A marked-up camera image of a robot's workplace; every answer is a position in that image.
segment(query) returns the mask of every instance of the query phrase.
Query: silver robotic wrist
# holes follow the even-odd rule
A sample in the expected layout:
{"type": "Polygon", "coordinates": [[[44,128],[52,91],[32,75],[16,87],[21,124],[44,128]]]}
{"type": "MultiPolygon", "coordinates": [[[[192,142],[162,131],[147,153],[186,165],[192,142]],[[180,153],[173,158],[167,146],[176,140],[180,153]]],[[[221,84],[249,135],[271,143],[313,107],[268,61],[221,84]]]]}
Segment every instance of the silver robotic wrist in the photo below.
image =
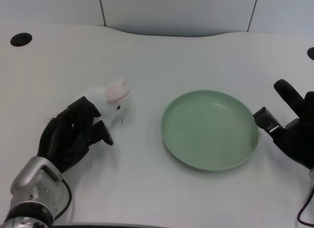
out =
{"type": "Polygon", "coordinates": [[[12,182],[9,214],[22,207],[18,212],[20,215],[21,210],[27,212],[27,207],[33,206],[54,220],[63,189],[62,179],[62,173],[48,159],[32,157],[12,182]]]}

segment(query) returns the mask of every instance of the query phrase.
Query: black hole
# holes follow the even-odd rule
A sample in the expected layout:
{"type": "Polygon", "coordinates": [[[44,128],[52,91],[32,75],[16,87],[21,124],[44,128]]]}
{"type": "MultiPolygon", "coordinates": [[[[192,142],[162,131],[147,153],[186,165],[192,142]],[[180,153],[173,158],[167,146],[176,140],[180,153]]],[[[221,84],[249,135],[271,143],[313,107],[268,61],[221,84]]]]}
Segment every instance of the black hole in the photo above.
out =
{"type": "Polygon", "coordinates": [[[314,47],[308,49],[308,56],[314,60],[314,47]]]}
{"type": "Polygon", "coordinates": [[[29,33],[20,33],[12,37],[11,39],[11,45],[20,47],[27,45],[31,40],[32,36],[29,33]]]}

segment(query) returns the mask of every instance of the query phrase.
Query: robotic arm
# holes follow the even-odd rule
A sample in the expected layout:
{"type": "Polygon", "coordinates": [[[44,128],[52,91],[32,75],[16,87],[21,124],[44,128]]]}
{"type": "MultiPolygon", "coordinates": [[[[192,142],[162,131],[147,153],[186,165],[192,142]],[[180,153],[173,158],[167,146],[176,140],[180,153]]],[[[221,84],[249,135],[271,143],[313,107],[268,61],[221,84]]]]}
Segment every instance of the robotic arm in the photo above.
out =
{"type": "Polygon", "coordinates": [[[10,211],[0,228],[53,227],[65,211],[57,210],[65,188],[69,192],[68,205],[72,197],[62,174],[86,155],[91,144],[100,140],[113,144],[104,123],[94,124],[94,118],[100,116],[97,108],[82,97],[49,122],[37,156],[29,160],[11,185],[10,211]]]}

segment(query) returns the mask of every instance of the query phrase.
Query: green plate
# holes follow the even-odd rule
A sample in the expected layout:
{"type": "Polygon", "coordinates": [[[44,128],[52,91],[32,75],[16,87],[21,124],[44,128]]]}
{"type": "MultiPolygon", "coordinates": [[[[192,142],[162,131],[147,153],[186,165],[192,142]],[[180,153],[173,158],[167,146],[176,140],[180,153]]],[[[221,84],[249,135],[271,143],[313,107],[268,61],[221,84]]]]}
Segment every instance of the green plate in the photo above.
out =
{"type": "Polygon", "coordinates": [[[180,161],[208,171],[243,163],[259,140],[248,108],[229,95],[210,90],[175,99],[163,114],[161,136],[180,161]]]}

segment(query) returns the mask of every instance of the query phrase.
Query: black cable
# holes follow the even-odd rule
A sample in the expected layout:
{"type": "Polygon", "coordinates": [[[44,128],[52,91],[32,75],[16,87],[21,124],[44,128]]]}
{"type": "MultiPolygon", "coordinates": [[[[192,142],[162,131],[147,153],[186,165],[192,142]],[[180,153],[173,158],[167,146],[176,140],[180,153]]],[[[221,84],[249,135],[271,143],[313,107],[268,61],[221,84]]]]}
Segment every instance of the black cable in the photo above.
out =
{"type": "Polygon", "coordinates": [[[70,186],[68,185],[68,183],[64,179],[62,179],[62,182],[68,190],[69,200],[68,200],[67,205],[64,207],[64,209],[58,215],[56,215],[54,220],[57,220],[59,217],[61,217],[63,215],[63,213],[69,208],[71,201],[72,201],[72,192],[71,192],[70,186]]]}
{"type": "Polygon", "coordinates": [[[299,211],[299,213],[298,213],[298,215],[296,217],[296,219],[298,220],[299,223],[301,223],[301,224],[303,224],[305,226],[308,226],[308,227],[314,227],[314,224],[303,222],[303,221],[301,221],[300,217],[301,217],[301,214],[304,211],[304,209],[309,205],[313,195],[314,195],[314,187],[312,188],[312,191],[311,191],[311,193],[310,193],[310,195],[308,197],[308,200],[306,200],[305,204],[303,205],[303,207],[301,208],[301,210],[299,211]]]}

